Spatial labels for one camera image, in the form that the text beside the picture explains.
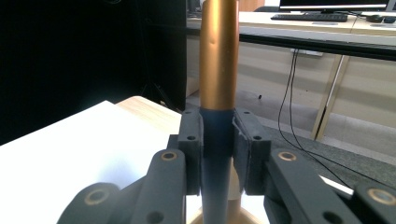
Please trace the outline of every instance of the computer monitor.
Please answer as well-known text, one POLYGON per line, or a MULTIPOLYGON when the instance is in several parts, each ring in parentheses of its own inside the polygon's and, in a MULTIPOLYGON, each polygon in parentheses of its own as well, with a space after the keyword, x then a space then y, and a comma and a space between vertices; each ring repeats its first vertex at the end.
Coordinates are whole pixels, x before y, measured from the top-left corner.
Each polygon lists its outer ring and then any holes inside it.
POLYGON ((388 6, 387 6, 387 11, 388 12, 396 12, 396 0, 389 0, 388 6))
POLYGON ((384 11, 389 0, 280 0, 279 11, 384 11))

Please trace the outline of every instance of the metal rod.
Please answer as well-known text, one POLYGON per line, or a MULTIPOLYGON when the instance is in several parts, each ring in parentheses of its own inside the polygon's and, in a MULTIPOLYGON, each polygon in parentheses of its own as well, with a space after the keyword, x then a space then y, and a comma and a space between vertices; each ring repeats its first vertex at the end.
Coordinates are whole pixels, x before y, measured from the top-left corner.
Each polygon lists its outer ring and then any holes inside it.
POLYGON ((200 39, 200 113, 204 121, 202 195, 205 224, 227 221, 233 153, 238 1, 206 0, 200 39))

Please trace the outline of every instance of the keyboard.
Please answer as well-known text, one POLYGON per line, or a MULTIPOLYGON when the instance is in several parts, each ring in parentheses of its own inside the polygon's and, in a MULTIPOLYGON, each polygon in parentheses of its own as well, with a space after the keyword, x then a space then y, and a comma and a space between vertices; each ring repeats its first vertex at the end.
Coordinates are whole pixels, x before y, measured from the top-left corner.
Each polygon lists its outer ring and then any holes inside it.
POLYGON ((276 14, 274 21, 347 21, 345 14, 276 14))

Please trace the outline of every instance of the black panel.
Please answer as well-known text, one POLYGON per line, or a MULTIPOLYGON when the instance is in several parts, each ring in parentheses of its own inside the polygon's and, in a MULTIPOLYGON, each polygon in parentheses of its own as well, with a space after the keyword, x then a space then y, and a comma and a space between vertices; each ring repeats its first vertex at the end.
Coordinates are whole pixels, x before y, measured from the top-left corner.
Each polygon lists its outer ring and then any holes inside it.
POLYGON ((126 4, 0 3, 0 145, 141 91, 145 49, 126 4))
POLYGON ((135 0, 145 24, 148 85, 144 96, 184 110, 187 81, 186 2, 135 0))

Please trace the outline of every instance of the cable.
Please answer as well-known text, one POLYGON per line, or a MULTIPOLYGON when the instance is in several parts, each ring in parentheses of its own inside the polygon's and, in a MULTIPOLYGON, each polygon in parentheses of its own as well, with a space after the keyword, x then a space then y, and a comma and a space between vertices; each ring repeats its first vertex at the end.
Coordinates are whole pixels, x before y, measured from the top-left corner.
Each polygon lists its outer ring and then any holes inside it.
POLYGON ((353 169, 351 169, 351 168, 349 168, 349 167, 346 167, 345 165, 343 165, 343 164, 341 164, 341 163, 339 163, 339 162, 337 162, 337 161, 333 161, 333 160, 331 160, 331 159, 329 159, 329 158, 326 158, 326 157, 324 157, 324 156, 322 156, 322 155, 319 155, 318 153, 311 152, 311 151, 307 151, 306 149, 304 149, 304 148, 301 146, 301 144, 300 144, 300 142, 298 141, 297 136, 296 136, 296 134, 295 134, 295 132, 294 132, 293 123, 292 123, 292 113, 291 113, 292 91, 293 91, 293 83, 294 83, 294 78, 295 78, 295 67, 296 67, 296 63, 297 63, 298 51, 299 51, 299 50, 296 49, 296 50, 293 52, 293 58, 292 58, 292 63, 291 63, 291 68, 290 68, 290 74, 289 74, 288 85, 287 85, 287 87, 286 87, 285 95, 284 95, 284 97, 283 97, 282 105, 281 105, 281 107, 280 107, 280 109, 279 109, 279 114, 278 114, 278 118, 277 118, 278 129, 279 129, 279 132, 280 132, 280 134, 282 135, 283 139, 285 139, 285 141, 288 142, 288 143, 289 143, 290 145, 292 145, 293 147, 296 147, 297 149, 302 150, 302 151, 305 152, 307 155, 309 155, 310 157, 312 157, 315 161, 317 161, 319 164, 321 164, 324 168, 326 168, 331 174, 333 174, 337 179, 339 179, 344 185, 346 185, 346 186, 349 187, 349 188, 350 188, 350 186, 349 186, 347 183, 345 183, 342 179, 340 179, 340 177, 339 177, 338 175, 336 175, 333 171, 331 171, 326 165, 324 165, 321 161, 319 161, 319 160, 318 160, 317 158, 315 158, 313 155, 318 156, 318 157, 320 157, 320 158, 322 158, 322 159, 324 159, 324 160, 326 160, 326 161, 329 161, 329 162, 332 162, 332 163, 334 163, 334 164, 337 164, 337 165, 339 165, 339 166, 341 166, 341 167, 343 167, 343 168, 345 168, 345 169, 348 169, 348 170, 351 171, 351 172, 354 172, 355 174, 364 176, 364 177, 366 177, 366 178, 368 178, 368 179, 370 179, 370 180, 372 180, 372 181, 374 181, 374 182, 377 182, 377 183, 379 183, 379 184, 382 184, 382 185, 385 185, 385 186, 389 187, 389 185, 386 185, 386 184, 384 184, 384 183, 382 183, 382 182, 380 182, 380 181, 378 181, 378 180, 376 180, 376 179, 373 179, 373 178, 371 178, 371 177, 368 176, 368 175, 362 174, 362 173, 360 173, 360 172, 358 172, 358 171, 356 171, 356 170, 353 170, 353 169), (298 146, 295 146, 291 141, 289 141, 289 140, 283 135, 283 133, 282 133, 282 131, 281 131, 281 129, 280 129, 280 114, 281 114, 281 112, 282 112, 283 105, 285 104, 286 96, 287 96, 288 90, 289 90, 289 84, 290 84, 290 104, 289 104, 290 127, 291 127, 291 132, 292 132, 292 134, 293 134, 293 137, 294 137, 295 141, 297 142, 298 146))
POLYGON ((294 146, 294 147, 296 147, 296 148, 302 150, 302 151, 305 152, 307 155, 309 155, 310 157, 312 157, 316 162, 318 162, 318 163, 319 163, 320 165, 322 165, 326 170, 328 170, 332 175, 334 175, 337 179, 339 179, 339 180, 341 181, 341 183, 343 183, 345 186, 347 186, 347 187, 350 188, 350 186, 349 186, 345 181, 343 181, 338 175, 336 175, 336 174, 335 174, 332 170, 330 170, 326 165, 324 165, 324 164, 323 164, 321 161, 319 161, 317 158, 315 158, 314 156, 312 156, 311 154, 309 154, 309 152, 306 151, 306 150, 301 146, 300 142, 297 140, 297 137, 296 137, 296 135, 295 135, 295 133, 294 133, 294 129, 293 129, 293 126, 292 126, 292 116, 291 116, 291 102, 292 102, 292 87, 293 87, 293 81, 294 81, 294 77, 295 77, 295 68, 296 68, 296 64, 297 64, 298 51, 299 51, 298 49, 295 49, 294 52, 293 52, 293 58, 292 58, 292 63, 291 63, 291 69, 290 69, 290 74, 289 74, 288 85, 287 85, 287 87, 286 87, 285 95, 284 95, 284 97, 283 97, 282 105, 281 105, 281 107, 280 107, 280 109, 279 109, 279 115, 278 115, 278 117, 277 117, 277 125, 278 125, 278 128, 279 128, 279 132, 280 132, 280 134, 282 135, 282 137, 283 137, 289 144, 291 144, 292 146, 294 146), (286 96, 287 96, 287 94, 288 94, 290 80, 291 80, 291 85, 290 85, 290 104, 289 104, 289 111, 290 111, 290 127, 291 127, 291 131, 292 131, 292 133, 293 133, 294 139, 296 140, 296 142, 297 142, 297 144, 298 144, 298 147, 295 146, 291 141, 289 141, 289 140, 283 135, 283 133, 282 133, 282 131, 281 131, 281 129, 280 129, 280 114, 281 114, 281 112, 282 112, 283 105, 285 104, 286 96))

